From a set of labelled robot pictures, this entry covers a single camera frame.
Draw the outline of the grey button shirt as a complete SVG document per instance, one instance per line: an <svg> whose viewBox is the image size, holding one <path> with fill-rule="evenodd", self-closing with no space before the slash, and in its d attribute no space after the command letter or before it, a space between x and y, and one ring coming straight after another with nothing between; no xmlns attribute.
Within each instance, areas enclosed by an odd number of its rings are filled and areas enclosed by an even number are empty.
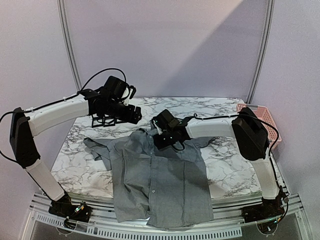
<svg viewBox="0 0 320 240"><path fill-rule="evenodd" d="M160 229L187 227L214 218L206 165L201 149L212 137L157 149L154 127L139 128L130 135L85 138L84 144L96 161L112 174L115 215L119 222L147 220Z"/></svg>

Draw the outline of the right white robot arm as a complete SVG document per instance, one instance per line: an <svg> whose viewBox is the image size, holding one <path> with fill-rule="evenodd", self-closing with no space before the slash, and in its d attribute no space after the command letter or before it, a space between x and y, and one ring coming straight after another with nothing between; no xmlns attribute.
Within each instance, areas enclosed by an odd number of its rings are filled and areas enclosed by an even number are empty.
<svg viewBox="0 0 320 240"><path fill-rule="evenodd" d="M174 117L165 109L153 117L151 123L157 129L153 140L160 150L176 143L198 138L235 138L239 153L250 161L257 175L262 197L266 201L259 206L262 218L269 218L278 210L275 201L280 193L276 173L270 160L271 148L266 126L248 107L232 115L199 117L196 114L183 119Z"/></svg>

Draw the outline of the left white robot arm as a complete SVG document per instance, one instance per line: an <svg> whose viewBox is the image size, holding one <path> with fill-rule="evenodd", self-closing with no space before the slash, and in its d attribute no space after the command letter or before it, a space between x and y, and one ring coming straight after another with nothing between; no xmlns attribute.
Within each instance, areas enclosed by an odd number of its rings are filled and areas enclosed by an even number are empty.
<svg viewBox="0 0 320 240"><path fill-rule="evenodd" d="M74 205L63 198L65 190L41 159L35 137L62 123L92 115L136 125L142 119L141 108L129 102L127 97L106 98L99 92L85 89L43 107L27 110L18 107L13 111L9 141L15 160L49 199L56 201L54 207L63 217L74 213Z"/></svg>

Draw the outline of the black display box middle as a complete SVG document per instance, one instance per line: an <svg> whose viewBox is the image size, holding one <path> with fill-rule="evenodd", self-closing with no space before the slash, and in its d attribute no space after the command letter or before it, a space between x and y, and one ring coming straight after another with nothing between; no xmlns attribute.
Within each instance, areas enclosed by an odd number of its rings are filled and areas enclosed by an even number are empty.
<svg viewBox="0 0 320 240"><path fill-rule="evenodd" d="M114 126L116 123L116 119L112 116L104 116L102 118L102 126L103 127L111 127Z"/></svg>

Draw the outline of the pink plastic basket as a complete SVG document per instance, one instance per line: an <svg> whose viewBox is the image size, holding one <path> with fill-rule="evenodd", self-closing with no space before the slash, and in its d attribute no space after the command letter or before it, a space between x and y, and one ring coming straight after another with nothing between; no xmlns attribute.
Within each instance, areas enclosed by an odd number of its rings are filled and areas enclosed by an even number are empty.
<svg viewBox="0 0 320 240"><path fill-rule="evenodd" d="M250 108L258 119L268 123L269 125L273 126L277 131L279 131L269 109L266 106L238 103L236 106L236 111L239 112L241 109L245 107ZM268 140L270 142L270 145L272 146L271 149L274 150L277 147L277 145L282 141L281 135L280 133L277 133L272 127L265 124L263 125L267 129Z"/></svg>

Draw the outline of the aluminium front rail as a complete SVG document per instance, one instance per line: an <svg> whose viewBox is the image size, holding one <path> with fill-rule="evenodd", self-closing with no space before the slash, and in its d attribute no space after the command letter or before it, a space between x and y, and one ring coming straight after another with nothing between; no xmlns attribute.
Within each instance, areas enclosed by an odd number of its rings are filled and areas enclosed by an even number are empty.
<svg viewBox="0 0 320 240"><path fill-rule="evenodd" d="M111 199L89 199L89 222L68 220L49 213L50 200L36 193L30 203L23 240L314 240L298 194L291 194L288 212L280 223L271 219L246 222L244 207L261 203L260 194L213 199L214 219L175 229L147 225L144 219L117 222Z"/></svg>

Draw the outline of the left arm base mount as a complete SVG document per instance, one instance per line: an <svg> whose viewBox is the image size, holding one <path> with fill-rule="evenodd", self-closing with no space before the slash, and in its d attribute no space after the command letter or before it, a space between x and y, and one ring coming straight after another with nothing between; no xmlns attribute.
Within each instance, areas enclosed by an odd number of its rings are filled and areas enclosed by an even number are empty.
<svg viewBox="0 0 320 240"><path fill-rule="evenodd" d="M52 215L69 220L88 223L92 214L92 207L85 202L74 205L70 201L52 201L48 212Z"/></svg>

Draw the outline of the left wall aluminium post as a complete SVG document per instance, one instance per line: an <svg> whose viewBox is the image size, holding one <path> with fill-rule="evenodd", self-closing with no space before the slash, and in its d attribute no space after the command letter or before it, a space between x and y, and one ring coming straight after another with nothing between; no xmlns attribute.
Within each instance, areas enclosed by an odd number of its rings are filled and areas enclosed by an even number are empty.
<svg viewBox="0 0 320 240"><path fill-rule="evenodd" d="M79 71L77 68L76 58L74 55L73 44L67 18L66 2L64 0L57 0L57 8L59 13L62 36L65 44L66 54L69 61L70 70L77 90L82 88Z"/></svg>

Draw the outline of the wall aluminium post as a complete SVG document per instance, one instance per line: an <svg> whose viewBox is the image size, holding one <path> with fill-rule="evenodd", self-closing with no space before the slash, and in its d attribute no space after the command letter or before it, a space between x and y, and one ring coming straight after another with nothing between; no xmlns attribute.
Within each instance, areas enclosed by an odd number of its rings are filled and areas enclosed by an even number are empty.
<svg viewBox="0 0 320 240"><path fill-rule="evenodd" d="M57 0L57 8L59 13L62 36L65 44L66 54L69 61L70 70L77 90L82 88L79 71L77 68L76 58L74 55L73 44L67 18L66 2L64 0Z"/></svg>
<svg viewBox="0 0 320 240"><path fill-rule="evenodd" d="M263 25L263 31L260 41L260 47L258 51L258 58L252 78L252 82L246 97L245 102L247 104L250 104L254 98L256 88L258 85L259 77L261 74L261 70L263 67L264 58L267 51L268 41L270 37L270 31L272 26L272 20L273 20L273 13L274 13L274 7L275 7L275 1L274 0L268 0L267 1L267 8L264 18L264 25Z"/></svg>

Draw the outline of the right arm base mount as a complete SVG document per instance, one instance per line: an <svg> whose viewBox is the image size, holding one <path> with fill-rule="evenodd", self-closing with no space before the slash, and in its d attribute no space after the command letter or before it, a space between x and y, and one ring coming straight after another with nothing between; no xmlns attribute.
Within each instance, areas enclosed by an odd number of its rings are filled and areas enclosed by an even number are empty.
<svg viewBox="0 0 320 240"><path fill-rule="evenodd" d="M276 205L273 203L261 203L257 205L246 206L241 210L241 216L243 217L245 223L271 219L284 213L285 210L281 205Z"/></svg>

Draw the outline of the right wall aluminium post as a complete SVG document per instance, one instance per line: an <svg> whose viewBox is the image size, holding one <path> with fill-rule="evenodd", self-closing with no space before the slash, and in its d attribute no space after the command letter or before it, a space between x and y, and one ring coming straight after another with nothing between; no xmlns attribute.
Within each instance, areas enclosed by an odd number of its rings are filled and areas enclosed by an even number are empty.
<svg viewBox="0 0 320 240"><path fill-rule="evenodd" d="M256 88L258 85L259 77L261 74L261 70L263 67L264 58L267 51L268 41L270 37L270 31L272 26L272 20L273 20L273 13L274 13L274 7L275 7L275 1L274 0L268 0L267 1L267 8L264 18L264 25L263 25L263 31L260 41L260 47L258 51L258 58L252 78L252 82L246 97L245 102L247 104L250 104L254 98Z"/></svg>

